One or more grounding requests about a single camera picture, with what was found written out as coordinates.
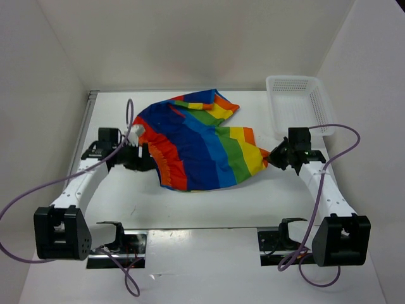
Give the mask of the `rainbow striped shorts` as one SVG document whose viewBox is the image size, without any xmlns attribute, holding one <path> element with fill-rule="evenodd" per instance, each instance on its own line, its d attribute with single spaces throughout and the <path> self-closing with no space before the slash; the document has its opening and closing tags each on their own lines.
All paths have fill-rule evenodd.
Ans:
<svg viewBox="0 0 405 304">
<path fill-rule="evenodd" d="M 250 127 L 222 123 L 239 109 L 216 89 L 153 103 L 134 119 L 162 187 L 210 191 L 236 186 L 268 167 Z"/>
</svg>

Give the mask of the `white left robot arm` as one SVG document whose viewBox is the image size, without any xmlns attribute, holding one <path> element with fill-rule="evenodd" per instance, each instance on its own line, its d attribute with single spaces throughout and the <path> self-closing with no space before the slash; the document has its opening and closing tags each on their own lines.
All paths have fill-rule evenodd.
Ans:
<svg viewBox="0 0 405 304">
<path fill-rule="evenodd" d="M 116 165 L 145 171 L 154 162 L 146 145 L 139 144 L 145 128 L 134 125 L 123 135 L 117 128 L 100 128 L 98 138 L 80 158 L 78 170 L 49 207 L 34 213 L 37 255 L 42 260 L 85 260 L 98 248 L 119 253 L 126 246 L 121 222 L 107 221 L 89 225 L 86 209 L 99 187 Z"/>
</svg>

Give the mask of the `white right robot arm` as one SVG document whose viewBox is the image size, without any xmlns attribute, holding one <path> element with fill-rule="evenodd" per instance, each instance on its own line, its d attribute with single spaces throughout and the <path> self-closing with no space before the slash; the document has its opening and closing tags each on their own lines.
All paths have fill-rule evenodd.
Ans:
<svg viewBox="0 0 405 304">
<path fill-rule="evenodd" d="M 358 215 L 330 175 L 330 160 L 313 150 L 308 127 L 291 127 L 288 135 L 270 153 L 276 168 L 291 167 L 305 183 L 315 205 L 311 218 L 285 218 L 277 239 L 285 249 L 309 249 L 320 267 L 357 266 L 366 260 L 371 222 Z"/>
</svg>

